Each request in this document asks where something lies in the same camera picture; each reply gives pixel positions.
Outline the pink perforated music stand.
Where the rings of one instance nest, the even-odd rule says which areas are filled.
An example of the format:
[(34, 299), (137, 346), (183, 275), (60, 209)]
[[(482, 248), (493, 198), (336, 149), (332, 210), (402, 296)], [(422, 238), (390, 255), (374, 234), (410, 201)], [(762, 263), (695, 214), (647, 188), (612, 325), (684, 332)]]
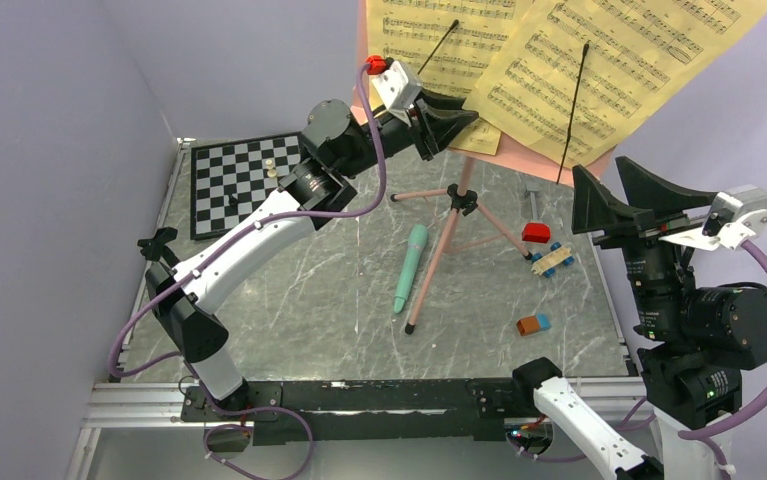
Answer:
[[(366, 2), (362, 1), (359, 4), (357, 47), (359, 59), (369, 56), (365, 46)], [(570, 169), (560, 167), (484, 121), (479, 121), (476, 126), (467, 128), (465, 133), (457, 137), (449, 150), (464, 158), (458, 180), (442, 188), (399, 192), (390, 196), (394, 203), (418, 199), (431, 203), (439, 199), (446, 202), (448, 206), (445, 217), (437, 223), (439, 237), (426, 264), (421, 286), (415, 290), (404, 308), (409, 313), (404, 325), (404, 331), (408, 335), (416, 330), (433, 278), (445, 256), (462, 253), (496, 240), (505, 240), (518, 256), (516, 265), (523, 269), (526, 276), (533, 274), (531, 262), (528, 259), (529, 254), (533, 252), (529, 251), (528, 243), (523, 242), (519, 233), (507, 228), (497, 216), (490, 212), (482, 194), (474, 189), (476, 184), (472, 177), (478, 163), (497, 165), (564, 185), (571, 182)]]

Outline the yellow sheet music top page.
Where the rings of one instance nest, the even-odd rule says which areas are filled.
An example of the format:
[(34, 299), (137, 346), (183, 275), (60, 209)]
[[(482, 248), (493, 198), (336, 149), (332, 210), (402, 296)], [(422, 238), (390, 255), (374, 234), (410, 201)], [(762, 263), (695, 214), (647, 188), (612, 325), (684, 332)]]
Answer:
[(530, 1), (367, 1), (369, 55), (408, 66), (428, 106), (464, 111), (465, 99), (530, 8)]

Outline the yellow sheet music page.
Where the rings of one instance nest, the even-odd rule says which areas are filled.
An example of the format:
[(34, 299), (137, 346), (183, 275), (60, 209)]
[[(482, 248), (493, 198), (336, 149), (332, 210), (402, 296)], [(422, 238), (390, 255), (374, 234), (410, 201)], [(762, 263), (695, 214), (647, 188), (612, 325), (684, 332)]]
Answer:
[(537, 1), (466, 106), (522, 146), (587, 166), (767, 13), (767, 1)]
[(530, 8), (530, 1), (367, 1), (369, 55), (408, 66), (428, 106), (464, 111), (465, 99)]

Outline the mint green toy recorder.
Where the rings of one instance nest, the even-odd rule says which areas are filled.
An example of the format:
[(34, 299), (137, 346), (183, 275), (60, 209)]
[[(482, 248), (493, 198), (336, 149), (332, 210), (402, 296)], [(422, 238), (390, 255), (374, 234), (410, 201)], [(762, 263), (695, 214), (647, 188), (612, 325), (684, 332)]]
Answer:
[(429, 236), (428, 228), (422, 224), (413, 226), (408, 241), (407, 250), (395, 289), (393, 301), (393, 313), (401, 313), (410, 297), (419, 262), (427, 245)]

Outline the yellow sheet music bottom page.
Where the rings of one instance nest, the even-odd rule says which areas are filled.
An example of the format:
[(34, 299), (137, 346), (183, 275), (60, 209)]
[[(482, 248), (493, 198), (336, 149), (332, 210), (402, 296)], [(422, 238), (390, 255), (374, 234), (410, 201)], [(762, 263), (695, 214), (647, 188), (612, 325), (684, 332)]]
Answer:
[(466, 106), (522, 146), (587, 166), (767, 13), (767, 1), (537, 1)]

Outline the black clamp knob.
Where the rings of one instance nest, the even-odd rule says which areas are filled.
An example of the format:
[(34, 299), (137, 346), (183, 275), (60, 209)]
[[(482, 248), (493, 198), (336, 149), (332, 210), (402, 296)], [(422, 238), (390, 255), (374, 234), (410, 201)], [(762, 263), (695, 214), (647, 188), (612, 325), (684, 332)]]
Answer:
[(164, 261), (167, 266), (174, 267), (180, 260), (169, 243), (177, 238), (178, 230), (173, 227), (162, 227), (155, 231), (150, 238), (137, 241), (140, 254), (149, 262)]

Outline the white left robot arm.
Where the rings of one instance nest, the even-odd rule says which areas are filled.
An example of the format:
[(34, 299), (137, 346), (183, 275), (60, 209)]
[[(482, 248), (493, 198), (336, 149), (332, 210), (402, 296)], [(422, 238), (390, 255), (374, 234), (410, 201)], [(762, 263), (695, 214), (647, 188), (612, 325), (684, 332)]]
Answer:
[(157, 262), (146, 273), (148, 308), (208, 392), (207, 407), (223, 420), (238, 417), (249, 385), (228, 350), (217, 310), (250, 275), (330, 220), (349, 218), (357, 192), (351, 179), (416, 148), (425, 160), (448, 148), (479, 115), (463, 100), (422, 90), (401, 120), (386, 111), (359, 123), (341, 100), (310, 112), (299, 135), (300, 161), (239, 225), (196, 256)]

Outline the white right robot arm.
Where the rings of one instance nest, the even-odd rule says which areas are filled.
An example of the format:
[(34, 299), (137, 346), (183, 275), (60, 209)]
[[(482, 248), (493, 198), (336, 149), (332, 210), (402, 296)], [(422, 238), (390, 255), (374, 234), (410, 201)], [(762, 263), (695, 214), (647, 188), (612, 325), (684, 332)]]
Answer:
[(638, 357), (661, 455), (628, 442), (547, 358), (514, 370), (512, 405), (547, 418), (605, 479), (729, 479), (730, 430), (767, 406), (767, 285), (700, 287), (691, 260), (698, 250), (740, 249), (767, 274), (755, 244), (767, 227), (767, 190), (693, 190), (625, 156), (616, 166), (623, 199), (586, 168), (573, 168), (572, 230), (623, 255), (635, 331), (653, 342)]

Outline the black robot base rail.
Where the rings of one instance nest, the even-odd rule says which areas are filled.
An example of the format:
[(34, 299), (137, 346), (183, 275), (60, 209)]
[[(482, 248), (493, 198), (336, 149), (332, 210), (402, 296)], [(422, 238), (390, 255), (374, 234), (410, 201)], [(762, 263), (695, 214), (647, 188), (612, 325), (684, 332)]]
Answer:
[(341, 381), (251, 381), (245, 397), (211, 408), (203, 390), (184, 391), (185, 423), (243, 424), (256, 446), (317, 441), (463, 437), (513, 440), (543, 453), (549, 420), (510, 377)]

